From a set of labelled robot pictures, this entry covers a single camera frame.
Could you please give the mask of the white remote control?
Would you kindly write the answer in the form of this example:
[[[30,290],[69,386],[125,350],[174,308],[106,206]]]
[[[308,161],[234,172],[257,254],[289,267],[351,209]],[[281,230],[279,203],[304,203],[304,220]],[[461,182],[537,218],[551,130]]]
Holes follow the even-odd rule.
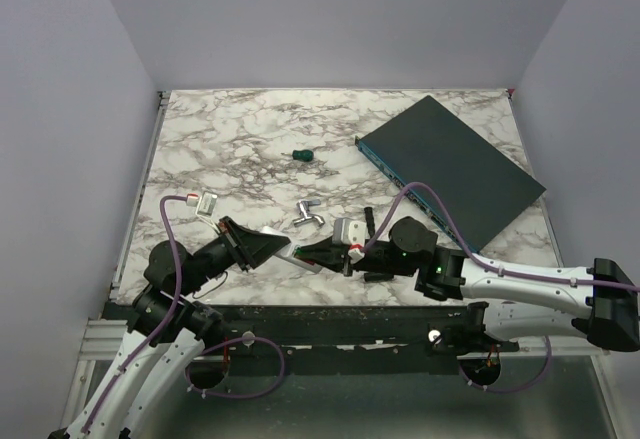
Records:
[[[282,236],[282,237],[285,237],[286,239],[290,239],[290,237],[284,232],[271,228],[269,226],[262,227],[260,232],[263,234]],[[294,266],[297,266],[301,269],[310,271],[314,274],[319,273],[322,270],[322,267],[320,265],[303,261],[295,256],[295,252],[298,249],[298,246],[299,246],[298,243],[290,241],[286,246],[284,246],[283,248],[281,248],[279,251],[275,253],[275,257],[283,261],[286,261]]]

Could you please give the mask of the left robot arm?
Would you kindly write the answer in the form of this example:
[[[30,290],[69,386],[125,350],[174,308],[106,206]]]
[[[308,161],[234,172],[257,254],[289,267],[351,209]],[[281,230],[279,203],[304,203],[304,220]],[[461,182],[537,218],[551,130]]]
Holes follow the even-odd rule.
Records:
[[[78,417],[52,437],[138,437],[191,361],[232,343],[222,315],[187,301],[187,295],[234,265],[244,271],[259,267],[291,241],[229,217],[218,226],[218,237],[194,253],[169,241],[152,249],[144,272],[149,284],[134,301],[113,362]]]

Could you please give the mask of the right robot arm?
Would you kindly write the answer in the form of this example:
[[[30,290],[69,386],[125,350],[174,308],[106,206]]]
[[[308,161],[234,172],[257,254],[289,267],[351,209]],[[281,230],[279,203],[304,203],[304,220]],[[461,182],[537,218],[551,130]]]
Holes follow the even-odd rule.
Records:
[[[363,223],[340,219],[331,237],[293,255],[346,276],[415,276],[416,291],[436,301],[483,302],[483,316],[459,329],[474,351],[527,336],[579,337],[616,352],[639,349],[639,290],[612,260],[574,268],[505,263],[442,247],[437,234],[412,217],[398,220],[385,240],[367,240],[363,232]]]

